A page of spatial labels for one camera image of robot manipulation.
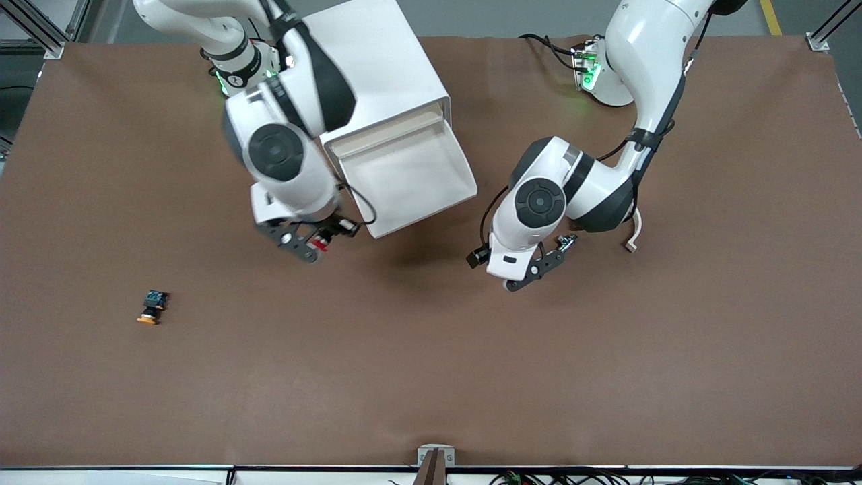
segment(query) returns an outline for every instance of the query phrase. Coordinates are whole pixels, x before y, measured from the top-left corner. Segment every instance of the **brown tabletop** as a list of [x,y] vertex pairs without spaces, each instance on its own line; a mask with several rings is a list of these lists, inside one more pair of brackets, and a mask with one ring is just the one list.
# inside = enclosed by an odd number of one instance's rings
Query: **brown tabletop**
[[422,44],[479,194],[315,266],[253,229],[197,47],[48,61],[0,184],[0,463],[860,461],[862,143],[828,55],[708,39],[640,249],[585,235],[507,293],[464,256],[523,150],[603,154],[634,108],[524,40]]

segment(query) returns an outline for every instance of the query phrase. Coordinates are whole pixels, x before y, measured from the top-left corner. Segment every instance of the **white box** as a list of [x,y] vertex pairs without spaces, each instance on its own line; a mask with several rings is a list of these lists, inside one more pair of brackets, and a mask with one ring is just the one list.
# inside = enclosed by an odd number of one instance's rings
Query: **white box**
[[[356,94],[350,123],[320,140],[339,175],[377,210],[371,235],[474,197],[449,94],[397,2],[350,0],[304,21]],[[371,208],[353,198],[371,220]]]

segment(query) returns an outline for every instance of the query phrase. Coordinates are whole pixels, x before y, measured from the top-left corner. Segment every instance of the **small toy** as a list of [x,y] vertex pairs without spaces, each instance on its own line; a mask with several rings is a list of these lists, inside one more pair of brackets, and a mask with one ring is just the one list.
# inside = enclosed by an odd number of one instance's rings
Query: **small toy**
[[142,324],[156,325],[159,324],[159,314],[165,310],[168,293],[150,290],[147,293],[147,298],[144,299],[144,312],[138,317],[138,321]]

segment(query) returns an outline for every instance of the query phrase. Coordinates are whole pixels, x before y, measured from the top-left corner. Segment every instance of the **robotic arm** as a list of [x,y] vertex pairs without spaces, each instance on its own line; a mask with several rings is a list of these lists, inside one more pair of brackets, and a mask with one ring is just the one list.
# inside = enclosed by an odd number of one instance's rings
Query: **robotic arm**
[[[580,79],[596,94],[611,92],[625,99],[619,92],[622,82],[634,99],[638,116],[619,161],[608,167],[556,136],[531,144],[494,214],[487,246],[467,258],[471,266],[487,262],[488,273],[504,278],[515,291],[562,262],[573,237],[563,238],[561,248],[549,253],[540,243],[564,216],[586,232],[603,232],[634,214],[640,181],[673,126],[685,86],[685,47],[714,3],[727,12],[728,3],[734,3],[735,11],[744,0],[621,2],[606,37],[598,41],[597,50],[605,55],[587,56],[587,74]],[[541,254],[534,258],[537,248]]]
[[[287,2],[134,0],[134,5],[156,29],[200,43],[220,79],[228,81],[222,87],[232,96],[222,128],[256,180],[251,199],[258,229],[307,262],[317,261],[333,237],[355,236],[365,223],[340,214],[339,188],[345,184],[333,176],[313,140],[346,125],[356,99]],[[269,27],[278,49],[250,42],[230,15]],[[262,66],[261,59],[269,64]],[[299,233],[302,226],[309,228],[306,234]]]

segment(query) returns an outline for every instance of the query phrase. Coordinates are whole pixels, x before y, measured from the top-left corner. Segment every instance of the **yellow line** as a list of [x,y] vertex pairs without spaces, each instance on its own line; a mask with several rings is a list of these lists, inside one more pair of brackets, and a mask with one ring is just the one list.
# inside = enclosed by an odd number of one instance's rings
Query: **yellow line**
[[781,26],[778,25],[778,17],[775,16],[772,1],[760,0],[760,8],[763,9],[763,16],[766,17],[766,25],[769,26],[769,33],[772,35],[781,35]]

